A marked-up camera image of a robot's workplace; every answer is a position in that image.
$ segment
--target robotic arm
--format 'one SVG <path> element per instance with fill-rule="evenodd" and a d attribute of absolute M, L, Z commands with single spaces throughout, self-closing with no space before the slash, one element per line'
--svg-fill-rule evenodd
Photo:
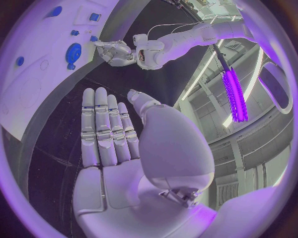
<path fill-rule="evenodd" d="M 135 35 L 132 51 L 123 41 L 96 41 L 100 56 L 111 66 L 137 63 L 142 69 L 160 69 L 170 60 L 185 55 L 194 46 L 215 44 L 219 39 L 246 38 L 254 42 L 244 21 L 217 24 L 199 23 L 191 30 L 171 33 L 157 40 L 148 40 L 146 34 Z"/>

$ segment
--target dark floor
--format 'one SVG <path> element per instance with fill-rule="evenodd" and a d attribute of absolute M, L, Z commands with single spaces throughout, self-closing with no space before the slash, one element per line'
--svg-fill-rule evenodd
<path fill-rule="evenodd" d="M 190 23 L 190 20 L 177 8 L 152 0 L 124 40 L 133 47 L 133 35 L 147 33 L 151 27 L 164 23 Z M 157 27 L 149 38 L 157 39 L 175 27 Z M 194 47 L 185 56 L 168 62 L 159 70 L 142 70 L 136 64 L 111 67 L 103 63 L 61 100 L 39 135 L 29 169 L 29 201 L 47 222 L 67 237 L 85 237 L 72 212 L 74 183 L 82 168 L 80 115 L 83 91 L 88 87 L 96 90 L 103 86 L 108 94 L 116 96 L 118 102 L 124 102 L 139 136 L 143 125 L 126 99 L 128 91 L 134 88 L 172 106 L 205 51 L 206 47 Z"/>

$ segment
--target robot finger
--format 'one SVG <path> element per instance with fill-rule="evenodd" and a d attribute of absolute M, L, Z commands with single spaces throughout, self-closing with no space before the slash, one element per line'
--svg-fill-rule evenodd
<path fill-rule="evenodd" d="M 135 132 L 134 126 L 129 117 L 126 105 L 124 103 L 119 103 L 118 108 L 119 108 L 123 129 L 125 131 L 125 136 L 127 138 L 127 144 L 129 147 L 131 158 L 137 159 L 140 157 L 139 139 L 137 137 L 137 133 Z"/>
<path fill-rule="evenodd" d="M 125 132 L 121 122 L 121 117 L 118 110 L 117 100 L 114 95 L 108 96 L 109 118 L 112 128 L 115 150 L 118 162 L 130 160 L 131 155 L 129 152 Z"/>
<path fill-rule="evenodd" d="M 94 90 L 85 89 L 81 115 L 81 149 L 84 167 L 99 165 L 99 155 L 95 138 Z"/>
<path fill-rule="evenodd" d="M 117 164 L 117 156 L 111 133 L 107 91 L 100 87 L 95 93 L 96 136 L 103 166 Z"/>

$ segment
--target purple light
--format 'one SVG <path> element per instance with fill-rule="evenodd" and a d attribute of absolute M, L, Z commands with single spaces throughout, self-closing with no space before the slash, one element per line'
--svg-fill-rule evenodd
<path fill-rule="evenodd" d="M 223 75 L 223 84 L 230 103 L 233 122 L 248 121 L 242 89 L 233 68 Z"/>

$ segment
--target blue knob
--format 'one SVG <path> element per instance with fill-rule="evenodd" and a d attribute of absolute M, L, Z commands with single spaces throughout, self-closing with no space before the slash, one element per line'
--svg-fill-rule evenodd
<path fill-rule="evenodd" d="M 58 16 L 61 12 L 62 12 L 62 7 L 57 6 L 48 13 L 47 17 Z"/>
<path fill-rule="evenodd" d="M 16 65 L 21 66 L 24 63 L 25 59 L 23 56 L 20 56 L 19 58 L 16 59 Z"/>
<path fill-rule="evenodd" d="M 75 65 L 69 63 L 69 64 L 67 65 L 67 69 L 69 69 L 69 70 L 74 70 L 74 69 L 75 69 Z"/>
<path fill-rule="evenodd" d="M 78 31 L 75 31 L 75 30 L 72 30 L 72 32 L 71 32 L 71 35 L 72 36 L 77 36 L 79 34 L 79 32 Z"/>
<path fill-rule="evenodd" d="M 90 16 L 90 21 L 99 21 L 101 14 L 92 13 Z"/>
<path fill-rule="evenodd" d="M 91 36 L 90 41 L 92 41 L 92 42 L 98 41 L 98 38 L 96 36 Z"/>

